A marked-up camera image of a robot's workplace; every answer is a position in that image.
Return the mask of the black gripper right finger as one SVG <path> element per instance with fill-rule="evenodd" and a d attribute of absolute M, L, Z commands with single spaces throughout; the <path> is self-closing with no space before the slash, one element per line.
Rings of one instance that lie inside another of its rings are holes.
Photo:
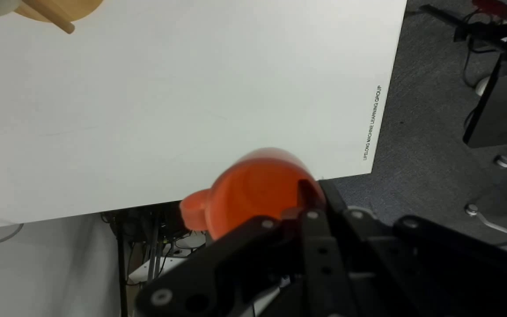
<path fill-rule="evenodd" d="M 416 215 L 382 224 L 320 187 L 357 317 L 507 317 L 507 250 Z"/>

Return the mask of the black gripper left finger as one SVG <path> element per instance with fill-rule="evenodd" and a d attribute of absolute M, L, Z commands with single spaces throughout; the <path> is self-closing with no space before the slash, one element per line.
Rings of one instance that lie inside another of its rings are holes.
<path fill-rule="evenodd" d="M 255 217 L 150 282 L 136 317 L 239 317 L 287 286 L 259 317 L 350 317 L 352 291 L 335 231 L 345 210 L 331 182 L 324 203 L 287 220 Z"/>

